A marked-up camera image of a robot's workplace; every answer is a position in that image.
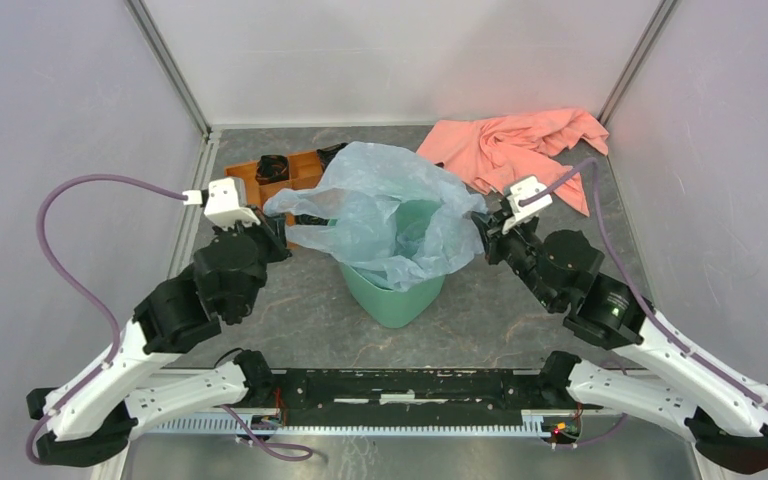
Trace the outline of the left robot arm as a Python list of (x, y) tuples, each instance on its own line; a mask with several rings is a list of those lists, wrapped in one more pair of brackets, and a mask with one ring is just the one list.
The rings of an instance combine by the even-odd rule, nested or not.
[(290, 257), (282, 216), (216, 227), (177, 276), (161, 282), (134, 310), (115, 342), (79, 376), (26, 397), (37, 420), (26, 452), (38, 465), (90, 467), (130, 442), (177, 418), (240, 402), (272, 407), (286, 418), (281, 390), (262, 353), (236, 350), (233, 358), (180, 381), (144, 383), (200, 343), (252, 313), (267, 267)]

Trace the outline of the green plastic trash bin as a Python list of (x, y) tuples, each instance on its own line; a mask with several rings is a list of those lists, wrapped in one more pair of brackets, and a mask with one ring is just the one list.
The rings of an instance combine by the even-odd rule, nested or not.
[[(401, 204), (393, 217), (396, 226), (395, 253), (411, 257), (418, 252), (431, 216), (440, 204), (429, 200), (412, 200)], [(401, 328), (426, 310), (438, 297), (445, 276), (425, 280), (402, 291), (381, 288), (362, 269), (339, 264), (349, 292), (357, 303), (387, 328)]]

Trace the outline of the translucent blue trash bag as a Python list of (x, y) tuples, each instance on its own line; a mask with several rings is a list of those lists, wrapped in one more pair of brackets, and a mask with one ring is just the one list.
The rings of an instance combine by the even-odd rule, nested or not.
[(484, 197), (455, 174), (408, 149), (365, 142), (340, 150), (316, 187), (282, 189), (264, 206), (268, 215), (323, 219), (288, 227), (288, 240), (393, 291), (454, 273), (481, 254), (470, 216), (486, 210)]

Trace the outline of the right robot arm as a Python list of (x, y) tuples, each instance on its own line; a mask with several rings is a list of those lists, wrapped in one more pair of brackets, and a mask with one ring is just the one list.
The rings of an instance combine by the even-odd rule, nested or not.
[(576, 338), (655, 375), (615, 375), (555, 351), (537, 382), (545, 405), (607, 407), (674, 433), (724, 469), (768, 469), (768, 384), (712, 357), (630, 285), (603, 274), (604, 254), (582, 232), (539, 237), (536, 219), (516, 223), (509, 208), (471, 218), (486, 260), (507, 264), (548, 312), (563, 315)]

